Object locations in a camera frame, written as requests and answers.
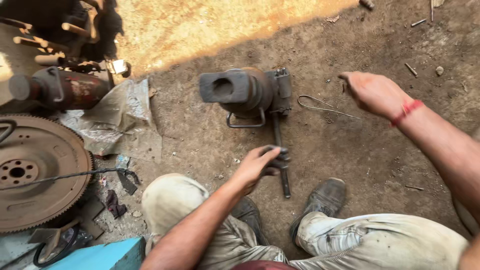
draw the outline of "black rubber hose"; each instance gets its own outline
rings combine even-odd
[[[73,226],[72,229],[73,229],[72,238],[70,239],[68,244],[62,249],[62,251],[60,251],[60,253],[58,253],[51,260],[46,261],[46,262],[42,262],[42,263],[38,262],[38,258],[40,257],[40,253],[42,252],[42,249],[45,247],[45,243],[41,243],[38,246],[38,248],[35,252],[35,255],[33,256],[33,264],[35,266],[39,267],[39,268],[42,268],[42,267],[45,267],[45,266],[49,266],[50,264],[56,263],[57,261],[65,258],[70,253],[70,249],[72,248],[73,243],[75,243],[75,240],[77,240],[78,231],[80,230],[80,225],[77,224],[77,225]]]
[[[7,129],[0,135],[0,143],[2,143],[4,139],[6,139],[8,136],[10,136],[10,134],[13,133],[13,131],[14,131],[15,128],[17,127],[17,121],[5,119],[5,120],[0,120],[0,124],[9,124],[9,125],[10,125],[10,126],[7,127]]]

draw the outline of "pebble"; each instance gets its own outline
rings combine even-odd
[[[444,73],[444,68],[443,67],[437,67],[437,69],[435,71],[437,72],[438,76],[442,76],[442,74]]]
[[[142,212],[140,212],[140,211],[133,211],[132,216],[134,216],[134,217],[136,217],[136,218],[139,218],[139,217],[142,216]]]

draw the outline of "plastic sheet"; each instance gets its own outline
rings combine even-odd
[[[59,121],[77,132],[95,155],[122,154],[159,163],[162,137],[150,111],[148,80],[125,80],[91,110],[69,110]]]

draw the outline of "red thread bracelet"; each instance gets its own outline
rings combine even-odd
[[[390,124],[391,127],[395,127],[396,125],[398,125],[398,123],[400,123],[400,121],[402,121],[409,113],[411,113],[413,110],[415,110],[416,108],[420,107],[423,105],[423,102],[421,100],[414,100],[412,103],[403,103],[402,104],[402,110],[403,112],[398,115],[397,117],[395,117],[393,120],[392,120],[392,123]]]

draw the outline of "forearm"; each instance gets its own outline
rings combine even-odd
[[[414,110],[398,128],[430,159],[454,196],[480,221],[480,144],[426,106]]]
[[[141,270],[189,270],[201,259],[220,224],[242,197],[242,187],[226,182],[175,225],[155,246]]]

